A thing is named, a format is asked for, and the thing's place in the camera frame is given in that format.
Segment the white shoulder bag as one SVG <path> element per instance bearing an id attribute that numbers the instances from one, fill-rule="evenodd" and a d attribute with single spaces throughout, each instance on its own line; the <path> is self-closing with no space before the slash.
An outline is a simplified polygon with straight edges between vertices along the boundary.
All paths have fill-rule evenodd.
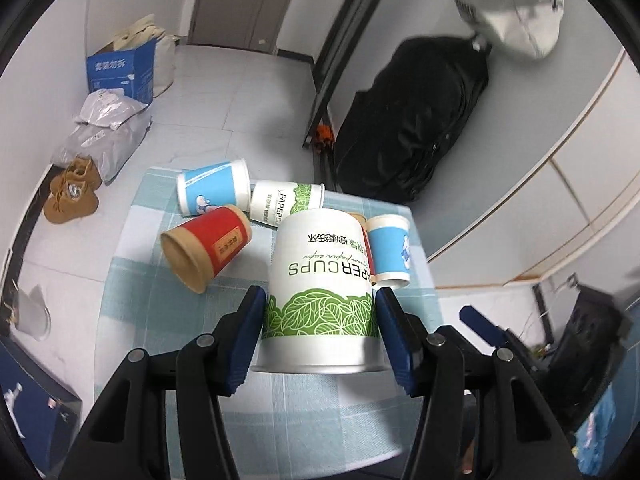
<path id="1" fill-rule="evenodd" d="M 493 46 L 538 61 L 556 46 L 564 0 L 454 0 L 463 21 Z"/>

